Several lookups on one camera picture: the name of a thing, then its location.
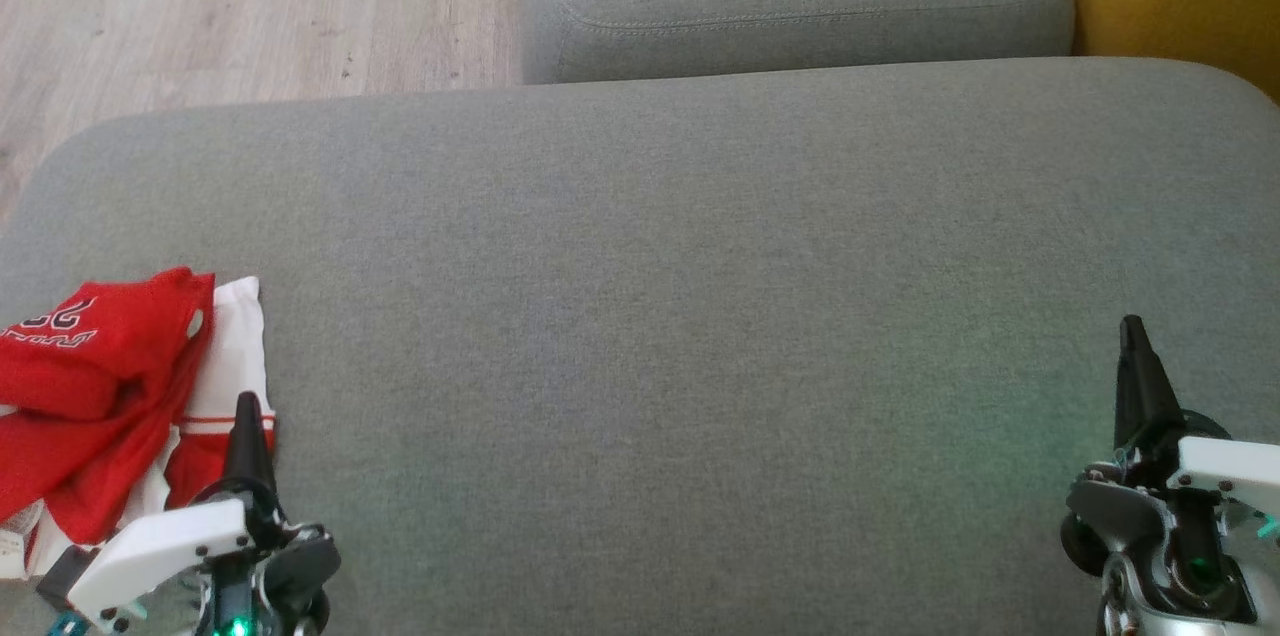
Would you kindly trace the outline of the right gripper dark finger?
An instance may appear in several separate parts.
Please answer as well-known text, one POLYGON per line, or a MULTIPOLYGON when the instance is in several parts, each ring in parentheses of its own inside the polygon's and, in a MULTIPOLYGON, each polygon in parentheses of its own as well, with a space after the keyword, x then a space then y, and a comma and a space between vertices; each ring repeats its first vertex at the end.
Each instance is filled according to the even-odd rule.
POLYGON ((1146 325, 1137 314, 1126 314, 1120 322, 1114 448, 1148 452, 1183 427, 1185 417, 1146 325))

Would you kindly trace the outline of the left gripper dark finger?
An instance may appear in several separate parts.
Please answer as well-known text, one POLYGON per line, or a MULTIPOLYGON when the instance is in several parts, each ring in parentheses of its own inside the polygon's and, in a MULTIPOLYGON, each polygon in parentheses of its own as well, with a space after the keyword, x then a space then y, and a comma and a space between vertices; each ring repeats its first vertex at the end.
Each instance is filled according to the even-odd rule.
POLYGON ((256 393, 241 393, 237 398, 220 493, 244 493, 259 505, 278 507, 273 454, 256 393))

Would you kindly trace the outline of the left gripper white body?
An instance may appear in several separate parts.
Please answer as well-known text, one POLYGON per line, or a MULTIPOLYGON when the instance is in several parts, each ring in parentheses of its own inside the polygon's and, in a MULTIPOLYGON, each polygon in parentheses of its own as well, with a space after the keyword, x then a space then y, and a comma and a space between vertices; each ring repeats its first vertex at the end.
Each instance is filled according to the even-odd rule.
POLYGON ((193 580, 188 633, 298 633, 301 618, 268 595, 266 566, 287 543, 275 490, 219 481, 193 505, 146 516, 96 550, 67 587, 67 605, 102 633, 142 621, 142 596, 193 580))

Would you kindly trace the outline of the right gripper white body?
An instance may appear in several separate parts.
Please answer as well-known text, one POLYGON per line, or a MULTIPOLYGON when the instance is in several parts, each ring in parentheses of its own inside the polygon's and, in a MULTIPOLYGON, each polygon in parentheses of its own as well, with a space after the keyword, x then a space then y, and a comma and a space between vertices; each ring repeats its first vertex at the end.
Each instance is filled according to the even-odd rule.
POLYGON ((1276 444, 1235 440, 1213 418, 1187 408, 1142 415, 1119 404, 1114 445, 1126 488, 1162 498, 1206 493, 1257 518, 1277 518, 1276 444))

